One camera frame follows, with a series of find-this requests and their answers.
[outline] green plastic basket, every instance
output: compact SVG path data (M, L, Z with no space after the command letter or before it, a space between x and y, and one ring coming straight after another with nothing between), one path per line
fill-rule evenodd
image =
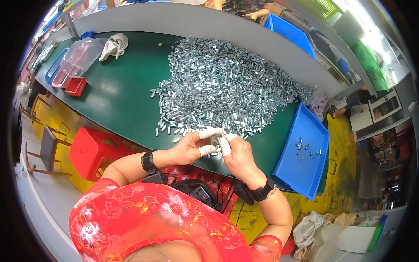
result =
M297 0L297 2L323 21L337 12L343 14L342 9L331 0Z
M368 48L361 41L358 41L353 51L370 78L374 89L376 91L388 91L383 73Z

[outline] green workbench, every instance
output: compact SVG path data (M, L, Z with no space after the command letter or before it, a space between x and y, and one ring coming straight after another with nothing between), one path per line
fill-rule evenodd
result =
M99 33L94 37L110 37L115 33ZM103 62L95 61L83 74L88 84L80 97L69 96L62 88L53 88L46 84L44 79L55 58L64 48L71 46L71 40L58 44L38 70L36 79L58 99L98 125L147 148L169 149L174 146L173 140L179 135L160 133L158 137L155 136L160 119L159 99L158 96L150 98L150 89L158 87L160 81L170 78L167 57L172 51L171 46L176 46L175 42L183 37L134 31L123 34L129 39L125 54L118 60L110 56ZM283 112L278 111L274 122L261 134L256 133L247 139L252 145L257 166L265 174L272 174L277 165L296 110L296 103L289 104ZM203 157L194 165L230 175L221 155L211 159ZM321 182L321 185L326 181L327 166L328 163L323 172L324 183ZM319 193L324 191L324 187L320 186L319 189Z

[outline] woman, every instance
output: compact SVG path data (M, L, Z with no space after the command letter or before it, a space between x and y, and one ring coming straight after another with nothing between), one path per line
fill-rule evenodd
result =
M261 23L261 18L267 16L274 5L273 0L213 0L214 9L229 12L238 16L246 16L248 19Z
M174 148L152 152L152 163L160 170L191 164L215 152L209 137L223 133L222 128L189 132ZM233 134L224 137L219 142L231 174L250 190L266 186L250 144ZM259 202L268 225L248 246L226 216L202 202L166 185L132 184L147 176L144 154L110 164L75 204L70 235L84 261L278 261L292 215L276 186Z

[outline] pile of metal parts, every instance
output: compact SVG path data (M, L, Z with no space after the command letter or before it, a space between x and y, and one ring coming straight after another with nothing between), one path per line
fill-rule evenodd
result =
M151 98L160 96L161 132L184 136L223 127L247 138L270 125L278 107L296 99L306 103L312 96L310 87L273 62L228 41L186 38L177 43L168 57L172 76L150 90Z
M300 151L303 146L304 146L304 150L308 150L310 148L310 144L303 144L303 137L300 137L300 142L299 143L295 143L295 145L297 146L297 150L299 151L297 153L298 156L298 160L303 160L303 157L301 156L302 151ZM319 151L316 151L316 154L314 153L310 153L309 156L311 156L311 158L316 158L317 156L321 155L321 149Z

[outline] factory floor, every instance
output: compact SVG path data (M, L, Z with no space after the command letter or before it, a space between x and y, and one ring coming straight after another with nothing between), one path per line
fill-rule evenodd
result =
M42 97L50 106L39 101L35 105L36 117L41 123L67 134L68 142L73 142L79 128L94 126L55 96ZM37 123L33 126L41 140L44 127ZM314 201L311 201L302 195L284 192L290 203L294 221L299 214L309 213L312 210L332 214L349 212L352 209L354 197L357 197L359 181L356 179L357 145L349 140L348 121L344 117L332 119L328 115L328 128L330 131L329 167L324 193L317 195ZM68 179L81 192L85 192L93 183L80 178L68 159L68 151L68 146L58 145L56 159L61 162L55 165L61 172L72 173L73 175ZM266 225L259 206L249 206L240 199L234 206L230 220L241 230L248 242L253 241Z

